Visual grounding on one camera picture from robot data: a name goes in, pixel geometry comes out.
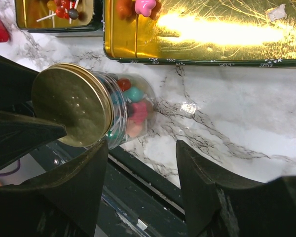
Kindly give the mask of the clear plastic jar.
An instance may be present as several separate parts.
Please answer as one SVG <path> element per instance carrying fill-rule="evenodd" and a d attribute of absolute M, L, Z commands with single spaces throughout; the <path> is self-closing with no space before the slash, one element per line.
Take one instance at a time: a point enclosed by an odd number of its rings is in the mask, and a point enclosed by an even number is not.
<path fill-rule="evenodd" d="M 104 139 L 110 150 L 145 136 L 156 119 L 156 97 L 148 81 L 139 74 L 92 73 L 111 99 L 112 125 Z"/>

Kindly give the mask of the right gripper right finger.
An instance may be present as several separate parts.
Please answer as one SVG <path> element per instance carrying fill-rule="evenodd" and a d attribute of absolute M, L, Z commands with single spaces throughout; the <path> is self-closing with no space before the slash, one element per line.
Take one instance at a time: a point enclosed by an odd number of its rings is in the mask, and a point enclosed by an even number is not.
<path fill-rule="evenodd" d="M 296 176 L 267 183 L 237 175 L 176 143 L 191 237 L 296 237 Z"/>

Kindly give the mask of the gold jar lid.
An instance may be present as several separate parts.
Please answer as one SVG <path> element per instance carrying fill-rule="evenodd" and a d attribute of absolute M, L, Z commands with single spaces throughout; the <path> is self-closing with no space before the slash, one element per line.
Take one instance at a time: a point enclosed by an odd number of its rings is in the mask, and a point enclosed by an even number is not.
<path fill-rule="evenodd" d="M 41 71 L 32 86 L 35 115 L 65 126 L 60 142 L 87 147 L 101 140 L 113 123 L 112 99 L 100 77 L 75 64 Z"/>

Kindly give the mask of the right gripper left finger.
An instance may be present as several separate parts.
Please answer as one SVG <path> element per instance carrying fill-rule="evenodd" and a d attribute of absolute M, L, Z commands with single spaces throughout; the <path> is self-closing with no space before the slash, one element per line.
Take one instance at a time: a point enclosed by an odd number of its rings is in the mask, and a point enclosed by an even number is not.
<path fill-rule="evenodd" d="M 0 187 L 0 237 L 94 236 L 108 160 L 102 141 L 19 185 Z"/>

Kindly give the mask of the gold candy tin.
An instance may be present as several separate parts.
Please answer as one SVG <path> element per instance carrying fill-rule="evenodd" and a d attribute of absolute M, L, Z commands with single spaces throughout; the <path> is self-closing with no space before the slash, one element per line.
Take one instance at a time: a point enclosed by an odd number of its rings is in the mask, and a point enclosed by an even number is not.
<path fill-rule="evenodd" d="M 57 37 L 102 34 L 102 0 L 16 0 L 16 24 L 29 33 Z"/>
<path fill-rule="evenodd" d="M 296 0 L 106 0 L 103 30 L 122 63 L 296 67 Z"/>

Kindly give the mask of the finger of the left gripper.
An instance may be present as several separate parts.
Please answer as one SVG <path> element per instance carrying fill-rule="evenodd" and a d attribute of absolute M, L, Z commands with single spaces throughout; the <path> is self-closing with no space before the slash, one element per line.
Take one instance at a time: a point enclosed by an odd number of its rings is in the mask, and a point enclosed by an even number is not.
<path fill-rule="evenodd" d="M 0 110 L 31 100 L 38 72 L 0 55 Z"/>
<path fill-rule="evenodd" d="M 66 135 L 63 125 L 0 111 L 0 170 L 32 150 Z"/>

